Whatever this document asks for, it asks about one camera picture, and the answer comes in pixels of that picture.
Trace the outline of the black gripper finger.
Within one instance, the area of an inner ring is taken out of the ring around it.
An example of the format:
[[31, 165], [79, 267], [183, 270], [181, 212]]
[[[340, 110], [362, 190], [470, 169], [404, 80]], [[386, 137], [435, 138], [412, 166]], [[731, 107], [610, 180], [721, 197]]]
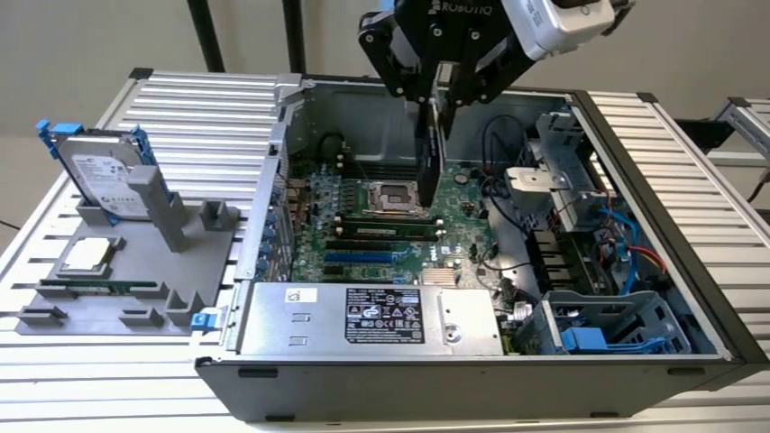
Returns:
[[394, 45], [400, 29], [395, 12], [368, 12], [362, 16], [359, 43], [390, 94], [426, 105], [434, 92], [443, 28], [436, 21], [428, 21], [427, 25], [415, 21], [408, 19], [407, 30], [402, 31], [403, 46], [416, 56], [412, 66], [402, 61], [404, 50], [398, 50]]
[[480, 59], [492, 51], [483, 52], [482, 39], [464, 43], [458, 70], [452, 72], [446, 101], [451, 107], [468, 106], [479, 101], [490, 103], [507, 87], [534, 66], [518, 37], [510, 34], [496, 45], [502, 51], [478, 68]]

